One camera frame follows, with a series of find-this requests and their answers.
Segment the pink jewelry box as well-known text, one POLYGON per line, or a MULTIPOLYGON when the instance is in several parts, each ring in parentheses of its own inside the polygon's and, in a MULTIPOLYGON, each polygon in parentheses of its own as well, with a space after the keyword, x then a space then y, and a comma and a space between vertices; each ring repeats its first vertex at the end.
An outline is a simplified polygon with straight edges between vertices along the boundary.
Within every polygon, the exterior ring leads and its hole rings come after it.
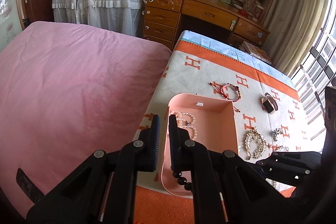
MULTIPOLYGON (((173 111, 194 116, 193 127, 197 131, 195 140, 205 145, 207 149, 219 153, 230 149, 238 153, 235 111, 231 101, 181 93, 171 98, 168 103, 167 113, 171 114, 173 111)), ((192 196, 192 193, 179 185, 177 179, 173 177, 169 133, 166 134, 161 183, 164 189, 172 195, 192 196)))

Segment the gold pendant brooch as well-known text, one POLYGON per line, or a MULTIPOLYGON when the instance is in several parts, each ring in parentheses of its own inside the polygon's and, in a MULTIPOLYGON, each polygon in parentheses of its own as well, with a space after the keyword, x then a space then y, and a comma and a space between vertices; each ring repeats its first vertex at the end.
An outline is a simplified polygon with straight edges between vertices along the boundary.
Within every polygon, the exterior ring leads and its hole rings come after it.
POLYGON ((282 128, 277 128, 272 131, 273 141, 278 141, 279 137, 283 134, 282 128))

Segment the gold rhinestone hair comb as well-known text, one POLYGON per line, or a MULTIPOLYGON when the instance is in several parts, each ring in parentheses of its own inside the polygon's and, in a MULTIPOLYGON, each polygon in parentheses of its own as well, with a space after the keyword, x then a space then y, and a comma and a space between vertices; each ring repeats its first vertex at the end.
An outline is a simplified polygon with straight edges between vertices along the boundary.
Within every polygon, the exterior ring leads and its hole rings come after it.
POLYGON ((266 150, 266 140, 258 132, 256 127, 250 129, 244 139, 244 148, 247 153, 247 160, 261 159, 266 150))

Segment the pink band smartwatch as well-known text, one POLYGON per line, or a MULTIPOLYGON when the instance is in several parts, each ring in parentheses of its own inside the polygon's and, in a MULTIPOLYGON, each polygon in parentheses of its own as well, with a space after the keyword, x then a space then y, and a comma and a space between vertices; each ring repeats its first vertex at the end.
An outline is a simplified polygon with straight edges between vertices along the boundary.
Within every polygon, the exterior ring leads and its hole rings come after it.
POLYGON ((278 104, 269 93, 265 93, 261 99, 261 107, 269 114, 273 114, 278 111, 278 104))

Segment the pearl safety pin brooch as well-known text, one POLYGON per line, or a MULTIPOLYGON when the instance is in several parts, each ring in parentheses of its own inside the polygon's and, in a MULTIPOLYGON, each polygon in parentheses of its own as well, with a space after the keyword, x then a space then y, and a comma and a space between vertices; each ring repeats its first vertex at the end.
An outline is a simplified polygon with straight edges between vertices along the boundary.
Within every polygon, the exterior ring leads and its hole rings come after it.
POLYGON ((273 144, 267 144, 266 147, 271 151, 271 152, 279 152, 279 151, 289 151, 289 147, 283 146, 283 145, 273 145, 273 144))

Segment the orange H-pattern blanket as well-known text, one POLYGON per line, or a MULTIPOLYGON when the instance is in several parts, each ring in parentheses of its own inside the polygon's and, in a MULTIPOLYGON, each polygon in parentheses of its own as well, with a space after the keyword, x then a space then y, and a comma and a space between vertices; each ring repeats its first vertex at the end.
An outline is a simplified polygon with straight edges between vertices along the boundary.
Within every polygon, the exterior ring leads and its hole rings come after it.
MULTIPOLYGON (((153 115, 161 120, 160 153, 155 174, 140 174, 135 202, 136 223, 193 223, 192 197, 168 193, 161 183, 161 168, 168 133, 168 103, 177 94, 187 93, 231 101, 238 134, 238 155, 247 160, 244 148, 246 133, 256 127, 266 144, 283 145, 291 152, 321 151, 325 136, 317 141, 309 135, 306 113, 294 88, 243 62, 180 40, 171 55, 162 78, 142 118, 140 129, 148 128, 153 115), (261 99, 269 93, 278 111, 269 114, 261 107, 261 99), (273 141, 272 131, 283 134, 273 141)), ((191 123, 189 133, 197 138, 194 116, 182 113, 191 123)))

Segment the pink bed sheet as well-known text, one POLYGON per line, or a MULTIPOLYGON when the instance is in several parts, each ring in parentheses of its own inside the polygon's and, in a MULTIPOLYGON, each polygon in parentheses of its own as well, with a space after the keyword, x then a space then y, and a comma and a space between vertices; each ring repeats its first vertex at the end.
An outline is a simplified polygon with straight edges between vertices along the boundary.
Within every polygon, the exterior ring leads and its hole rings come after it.
POLYGON ((1 52, 1 189, 26 216, 21 169, 48 193, 97 149, 132 141, 168 47, 69 23, 34 22, 1 52))

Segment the window with metal grille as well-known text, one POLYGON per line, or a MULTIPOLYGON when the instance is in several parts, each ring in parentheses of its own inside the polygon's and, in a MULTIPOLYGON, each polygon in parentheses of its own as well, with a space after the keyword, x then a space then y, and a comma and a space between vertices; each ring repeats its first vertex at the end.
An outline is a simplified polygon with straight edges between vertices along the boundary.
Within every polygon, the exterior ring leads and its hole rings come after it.
POLYGON ((306 113, 309 140, 323 136, 325 88, 335 85, 335 0, 328 0, 317 37, 291 78, 306 113))

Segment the light blue patterned sheet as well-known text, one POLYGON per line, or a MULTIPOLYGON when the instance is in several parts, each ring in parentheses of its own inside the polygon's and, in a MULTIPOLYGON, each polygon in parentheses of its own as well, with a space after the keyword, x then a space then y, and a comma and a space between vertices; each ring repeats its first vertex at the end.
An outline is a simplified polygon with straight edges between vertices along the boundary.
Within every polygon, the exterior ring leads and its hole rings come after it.
POLYGON ((225 56, 233 58, 237 61, 243 62, 246 65, 249 65, 261 72, 266 73, 269 76, 274 77, 280 82, 288 85, 290 88, 294 88, 294 85, 291 79, 286 76, 284 73, 278 71, 271 65, 265 63, 264 61, 249 55, 239 49, 236 49, 232 46, 219 42, 215 39, 208 38, 204 35, 197 34, 192 31, 183 31, 179 37, 181 40, 191 42, 208 50, 212 50, 217 53, 221 53, 225 56))

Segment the wooden desk with drawers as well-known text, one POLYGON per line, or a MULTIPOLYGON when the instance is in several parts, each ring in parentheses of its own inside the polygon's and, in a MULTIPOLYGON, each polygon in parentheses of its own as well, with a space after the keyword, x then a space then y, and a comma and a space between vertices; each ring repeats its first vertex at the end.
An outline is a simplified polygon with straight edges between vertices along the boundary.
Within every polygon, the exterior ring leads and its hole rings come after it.
POLYGON ((270 32, 218 0, 146 0, 143 38, 171 50, 183 31, 192 31, 238 47, 247 41, 261 47, 270 32))

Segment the beige curtain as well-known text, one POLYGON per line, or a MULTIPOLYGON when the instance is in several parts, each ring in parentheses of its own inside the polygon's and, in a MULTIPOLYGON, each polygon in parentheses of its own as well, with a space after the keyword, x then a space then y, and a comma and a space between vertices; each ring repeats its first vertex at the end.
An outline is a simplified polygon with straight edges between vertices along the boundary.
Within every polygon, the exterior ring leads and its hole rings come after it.
POLYGON ((273 0, 263 45, 272 65, 291 76, 307 55, 325 18, 329 0, 273 0))

